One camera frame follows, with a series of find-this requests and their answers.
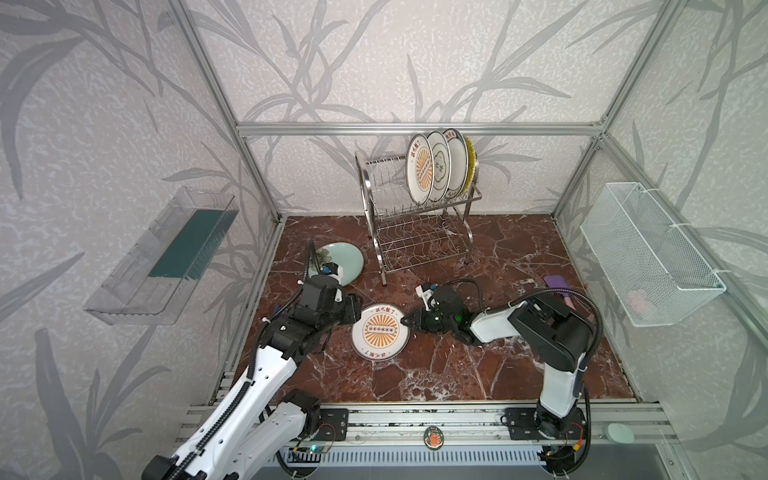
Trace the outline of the white plate dark green rim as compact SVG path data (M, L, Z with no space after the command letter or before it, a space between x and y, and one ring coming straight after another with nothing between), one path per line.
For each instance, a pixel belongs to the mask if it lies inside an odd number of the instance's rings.
M456 129L443 132L449 149L451 167L446 197L453 199L464 190L469 170L469 152L464 136Z

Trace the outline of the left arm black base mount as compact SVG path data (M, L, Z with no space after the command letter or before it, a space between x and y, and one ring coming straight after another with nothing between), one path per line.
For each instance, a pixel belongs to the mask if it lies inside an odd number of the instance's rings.
M349 415L350 411L346 408L321 408L310 414L299 439L321 442L345 441Z

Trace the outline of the yellow woven pattern plate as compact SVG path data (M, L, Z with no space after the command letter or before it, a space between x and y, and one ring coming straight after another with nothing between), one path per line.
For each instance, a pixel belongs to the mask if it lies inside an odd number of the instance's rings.
M477 176L478 160L477 160L477 152L472 140L468 136L464 136L464 140L467 147L468 163L467 163L467 178L466 178L462 193L467 194L470 188L472 187L472 185L474 184L475 178Z

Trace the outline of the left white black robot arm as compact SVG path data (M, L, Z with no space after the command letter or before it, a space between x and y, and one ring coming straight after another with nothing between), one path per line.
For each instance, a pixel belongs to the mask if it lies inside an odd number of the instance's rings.
M143 478L251 479L289 441L318 431L320 402L305 392L290 392L274 411L267 406L335 327L360 319L362 300L345 293L341 275L307 244L299 288L265 319L246 370L203 425L172 456L155 456Z

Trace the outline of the white plate thin teal rim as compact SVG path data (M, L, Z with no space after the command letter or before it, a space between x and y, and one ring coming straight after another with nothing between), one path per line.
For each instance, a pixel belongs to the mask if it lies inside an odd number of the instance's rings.
M431 132L427 140L433 158L433 185L430 200L439 202L447 194L451 171L450 151L445 136L439 131Z

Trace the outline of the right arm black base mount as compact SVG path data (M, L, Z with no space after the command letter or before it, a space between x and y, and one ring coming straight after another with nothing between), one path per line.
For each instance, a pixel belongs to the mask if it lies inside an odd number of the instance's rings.
M574 407L565 418L539 407L512 407L504 410L500 421L511 440L580 440L588 426L585 412L579 407Z

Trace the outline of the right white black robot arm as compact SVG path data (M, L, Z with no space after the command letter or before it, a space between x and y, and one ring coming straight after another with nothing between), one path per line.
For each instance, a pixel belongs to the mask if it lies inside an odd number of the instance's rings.
M586 394L583 375L603 338L603 318L592 299L574 289L549 287L472 312L448 284L424 284L417 295L423 305L400 320L413 331L449 333L473 347L507 338L526 342L545 364L534 425L547 439L564 433Z

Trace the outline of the orange sunburst plate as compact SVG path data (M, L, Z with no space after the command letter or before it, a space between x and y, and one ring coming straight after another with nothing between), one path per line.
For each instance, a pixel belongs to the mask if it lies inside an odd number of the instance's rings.
M355 352L370 361L386 361L399 355L410 338L401 320L403 312L391 304L374 304L362 310L351 331Z
M406 154L406 182L409 195L416 205L429 200L434 177L434 161L427 138L416 134Z

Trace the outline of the pale green flower plate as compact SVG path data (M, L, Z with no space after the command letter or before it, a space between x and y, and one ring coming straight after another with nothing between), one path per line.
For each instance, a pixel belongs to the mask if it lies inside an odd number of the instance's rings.
M364 258L361 250L347 242L335 242L319 247L316 256L320 265L335 263L338 266L338 278L342 286L355 281L362 273Z

